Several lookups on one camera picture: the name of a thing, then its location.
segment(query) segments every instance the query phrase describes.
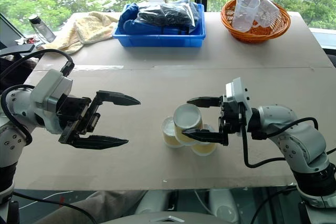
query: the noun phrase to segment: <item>white paper cup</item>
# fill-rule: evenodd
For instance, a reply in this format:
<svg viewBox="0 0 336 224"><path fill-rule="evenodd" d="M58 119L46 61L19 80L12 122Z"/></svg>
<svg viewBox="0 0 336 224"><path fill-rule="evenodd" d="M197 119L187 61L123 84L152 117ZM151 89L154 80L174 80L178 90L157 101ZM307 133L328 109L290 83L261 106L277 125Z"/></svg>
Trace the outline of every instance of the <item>white paper cup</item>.
<svg viewBox="0 0 336 224"><path fill-rule="evenodd" d="M164 143L171 147L171 148L179 148L182 147L183 144L181 144L179 141L175 138L175 125L174 120L170 116L169 118L166 118L162 123L162 133L163 133L163 140Z"/></svg>
<svg viewBox="0 0 336 224"><path fill-rule="evenodd" d="M214 128L212 128L208 124L204 124L204 129L209 130L211 132L215 132ZM214 152L217 148L216 143L206 143L206 142L200 142L196 141L197 143L191 146L191 149L195 154L198 156L208 156L212 152Z"/></svg>
<svg viewBox="0 0 336 224"><path fill-rule="evenodd" d="M183 104L179 106L173 116L175 124L175 137L183 145L193 145L197 143L190 137L182 134L183 130L201 129L203 127L201 112L193 104Z"/></svg>

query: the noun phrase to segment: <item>cable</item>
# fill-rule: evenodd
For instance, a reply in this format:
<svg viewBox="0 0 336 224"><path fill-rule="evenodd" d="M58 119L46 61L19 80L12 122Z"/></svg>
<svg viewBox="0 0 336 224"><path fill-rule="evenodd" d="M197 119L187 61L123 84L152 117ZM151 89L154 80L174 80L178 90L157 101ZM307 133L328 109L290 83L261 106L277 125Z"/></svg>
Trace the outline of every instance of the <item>cable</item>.
<svg viewBox="0 0 336 224"><path fill-rule="evenodd" d="M203 201L201 200L201 198L200 198L200 196L198 195L198 193L197 193L196 190L194 190L194 193L196 194L196 197L197 197L199 203L201 203L202 207L203 207L209 214L214 215L214 214L213 214L213 213L206 207L206 205L203 203Z"/></svg>
<svg viewBox="0 0 336 224"><path fill-rule="evenodd" d="M70 205L70 204L66 204L66 203L61 203L61 202L56 202L56 201L51 201L51 200L45 200L45 199L38 199L38 198L34 198L34 197L31 197L31 196L27 196L27 195L24 195L24 194L21 194L21 193L17 193L17 192L13 192L13 195L17 196L17 197L21 197L21 198L25 198L25 199L29 199L29 200L34 200L34 201L39 201L39 202L44 202L44 203L50 203L50 204L55 204L55 205L61 205L61 206L65 206L65 207L69 207L69 208L72 208L74 210L77 210L83 214L85 214L88 218L90 218L91 222L93 224L97 224L96 220L94 219L94 217L89 214L88 212L86 212L85 210L79 208L79 207L76 207L76 206L73 206L73 205Z"/></svg>
<svg viewBox="0 0 336 224"><path fill-rule="evenodd" d="M28 145L28 144L30 144L33 141L32 135L30 134L30 132L18 120L15 119L15 117L13 117L13 115L9 111L9 108L7 106L7 103L6 103L6 97L7 97L8 93L10 93L11 91L13 91L15 89L20 89L20 88L33 89L34 86L26 85L26 84L20 84L20 85L15 85L15 86L9 87L8 89L4 90L4 92L2 92L2 95L1 95L1 98L0 98L0 104L1 104L1 108L4 111L6 117L8 117L8 119L20 131L22 131L23 134L25 134L25 136L26 136L26 139L25 139L26 145Z"/></svg>
<svg viewBox="0 0 336 224"><path fill-rule="evenodd" d="M316 130L319 129L319 124L317 122L317 120L315 118L312 118L312 117L309 117L309 118L301 118L299 120L296 120L294 122L291 122L290 124L287 124L285 127L279 129L278 131L275 131L273 133L270 133L270 134L267 134L267 137L270 138L270 137L273 137L273 136L276 136L276 135L279 135L281 134L282 132L284 132L285 130L291 128L292 126L298 124L298 123L302 123L302 122L305 122L305 121L313 121L314 123L314 127Z"/></svg>
<svg viewBox="0 0 336 224"><path fill-rule="evenodd" d="M264 161L261 161L259 163L256 164L250 164L248 162L248 147L247 147L247 135L246 135L246 129L245 126L242 124L241 125L241 136L243 138L243 153L244 153L244 163L247 167L249 168L257 168L261 165L265 165L267 163L270 162L274 162L274 161L285 161L284 157L274 157L274 158L270 158L270 159L266 159Z"/></svg>
<svg viewBox="0 0 336 224"><path fill-rule="evenodd" d="M60 193L55 193L55 194L49 195L49 196L47 196L47 197L45 197L45 198L43 198L43 199L48 199L48 198L50 198L50 197L52 197L52 196L59 195L59 194L68 194L68 193L73 193L73 192L74 192L74 191L61 191ZM23 207L20 207L19 210L24 209L24 208L26 208L26 207L29 207L29 206L31 206L31 205L33 205L33 204L35 204L35 203L38 203L38 201L34 201L34 202L29 203L29 204L27 204L27 205L25 205L25 206L23 206Z"/></svg>
<svg viewBox="0 0 336 224"><path fill-rule="evenodd" d="M336 148L334 148L334 149L332 149L332 150L330 150L330 151L327 151L327 155L329 155L329 154L331 154L331 153L333 153L333 152L335 152L336 151Z"/></svg>
<svg viewBox="0 0 336 224"><path fill-rule="evenodd" d="M272 198L274 198L275 196L279 195L279 194L283 194L283 193L287 193L287 192L291 192L291 191L295 191L297 190L296 188L290 188L290 189L284 189L284 190L281 190L281 191L278 191L274 194L271 194L270 196L268 196L258 207L258 209L256 210L255 214L253 215L252 217L252 220L250 222L250 224L253 224L258 216L258 213L260 212L260 210L262 209L262 207L269 201L271 200Z"/></svg>
<svg viewBox="0 0 336 224"><path fill-rule="evenodd" d="M8 68L6 68L1 74L0 74L0 81L2 81L10 72L12 72L17 66L21 65L23 62L25 62L26 60L36 57L38 55L44 54L46 52L56 52L60 55L63 55L64 57L67 58L67 60L73 65L73 60L72 58L66 54L63 51L57 50L57 49L44 49L44 50L40 50L40 51L36 51L31 53L30 55L27 55L25 57L22 57L21 59L15 61L13 64L11 64Z"/></svg>

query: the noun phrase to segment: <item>white table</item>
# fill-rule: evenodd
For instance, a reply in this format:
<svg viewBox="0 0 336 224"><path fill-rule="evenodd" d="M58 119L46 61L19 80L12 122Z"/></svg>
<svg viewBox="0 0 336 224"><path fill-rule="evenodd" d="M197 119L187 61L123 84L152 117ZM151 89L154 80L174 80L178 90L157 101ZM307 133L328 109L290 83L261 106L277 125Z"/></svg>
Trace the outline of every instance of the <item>white table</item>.
<svg viewBox="0 0 336 224"><path fill-rule="evenodd" d="M253 106L279 103L298 117L314 116L327 149L335 147L336 70L302 18L296 13L291 17L286 34L260 45L236 41L221 25L218 13L206 13L207 38L200 49L123 48L116 40L81 49L73 56L79 67L69 76L74 80L71 93L94 97L97 90L110 90L140 100L141 105L129 107L105 103L99 110L94 134L130 142L102 151L81 150L37 129L19 160L16 187L124 190L295 183L286 162L245 167L241 138L236 135L230 136L229 146L199 157L186 146L166 147L161 132L163 120L180 104L197 96L219 96L226 83L242 77ZM36 84L51 65L58 69L63 63L62 57L43 57L27 83ZM201 112L203 122L218 129L219 109ZM249 138L251 163L277 156L281 154L270 140ZM330 155L330 161L335 163L336 155Z"/></svg>

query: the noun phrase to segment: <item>beige towel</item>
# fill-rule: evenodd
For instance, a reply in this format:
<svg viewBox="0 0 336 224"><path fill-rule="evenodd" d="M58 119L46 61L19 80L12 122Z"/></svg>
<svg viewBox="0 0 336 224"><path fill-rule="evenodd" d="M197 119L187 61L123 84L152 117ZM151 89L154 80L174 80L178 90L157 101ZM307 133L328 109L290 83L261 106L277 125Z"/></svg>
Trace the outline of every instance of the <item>beige towel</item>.
<svg viewBox="0 0 336 224"><path fill-rule="evenodd" d="M95 43L112 37L112 31L118 20L110 13L89 12L88 16L77 18L72 27L62 31L60 36L39 49L59 49L73 54L84 44Z"/></svg>

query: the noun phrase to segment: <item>black cable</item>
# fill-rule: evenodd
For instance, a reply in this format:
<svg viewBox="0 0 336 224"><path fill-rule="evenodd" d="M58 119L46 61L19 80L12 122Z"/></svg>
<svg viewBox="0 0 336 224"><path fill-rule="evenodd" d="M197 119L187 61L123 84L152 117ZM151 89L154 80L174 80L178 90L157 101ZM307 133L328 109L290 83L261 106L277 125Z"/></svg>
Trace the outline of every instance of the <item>black cable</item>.
<svg viewBox="0 0 336 224"><path fill-rule="evenodd" d="M64 57L67 58L67 60L73 65L73 60L72 58L65 52L57 50L57 49L44 49L44 50L40 50L40 51L36 51L31 53L30 55L27 55L25 57L22 57L21 59L15 61L13 64L11 64L8 68L6 68L1 74L0 74L0 81L2 81L10 72L12 72L17 66L21 65L23 62L25 62L26 60L36 57L38 55L43 55L46 52L56 52L60 55L63 55Z"/></svg>
<svg viewBox="0 0 336 224"><path fill-rule="evenodd" d="M252 217L252 220L251 220L251 223L250 224L253 224L258 216L258 213L260 212L260 210L262 209L262 207L269 201L271 200L272 198L274 198L275 196L279 195L279 194L283 194L283 193L287 193L287 192L291 192L291 191L295 191L297 190L296 188L290 188L290 189L284 189L284 190L281 190L281 191L278 191L274 194L271 194L270 196L268 196L260 205L259 207L257 208L255 214L253 215Z"/></svg>
<svg viewBox="0 0 336 224"><path fill-rule="evenodd" d="M241 126L241 136L243 138L243 153L244 153L244 163L247 167L249 168L257 168L261 165L265 165L267 163L270 163L270 162L274 162L274 161L284 161L285 158L284 157L274 157L274 158L270 158L270 159L266 159L264 161L261 161L259 163L256 163L256 164L250 164L248 162L248 147L247 147L247 135L246 135L246 129L245 129L245 126L242 125Z"/></svg>
<svg viewBox="0 0 336 224"><path fill-rule="evenodd" d="M20 89L20 88L28 88L28 89L33 89L34 86L31 85L26 85L26 84L20 84L20 85L15 85L12 87L9 87L8 89L4 90L4 92L2 92L1 98L0 98L0 104L1 104L1 108L4 111L6 117L8 117L8 119L20 130L22 131L23 134L26 135L26 145L30 144L33 140L32 135L30 134L30 132L18 121L15 119L15 117L13 117L13 115L11 114L11 112L9 111L9 108L7 106L6 103L6 97L8 95L8 93L10 93L11 91L15 90L15 89Z"/></svg>
<svg viewBox="0 0 336 224"><path fill-rule="evenodd" d="M331 153L333 153L333 152L335 152L336 151L336 148L334 148L334 149L332 149L332 150L330 150L330 151L327 151L327 155L329 155L329 154L331 154Z"/></svg>
<svg viewBox="0 0 336 224"><path fill-rule="evenodd" d="M317 120L315 118L312 118L312 117L309 117L309 118L301 118L301 119L298 119L294 122L291 122L290 124L287 124L285 127L282 127L281 129L279 129L278 131L275 131L273 133L270 133L270 134L267 134L267 138L270 138L270 137L273 137L273 136L276 136L276 135L279 135L281 134L282 132L284 132L285 130L291 128L292 126L298 124L298 123L302 123L302 122L305 122L305 121L313 121L314 123L314 127L316 130L319 129L319 124L317 122Z"/></svg>
<svg viewBox="0 0 336 224"><path fill-rule="evenodd" d="M61 202L56 202L56 201L51 201L51 200L46 200L46 199L34 198L34 197L27 196L27 195L24 195L24 194L21 194L21 193L17 193L15 191L13 192L13 195L15 195L17 197L24 198L24 199L29 199L29 200L34 200L34 201L39 201L39 202L44 202L44 203L50 203L50 204L55 204L55 205L61 205L61 206L72 208L74 210L77 210L77 211L85 214L87 217L89 217L93 224L97 224L96 220L94 219L94 217L91 214L89 214L88 212L86 212L85 210L83 210L79 207L76 207L76 206L73 206L73 205L70 205L70 204L67 204L67 203L61 203Z"/></svg>

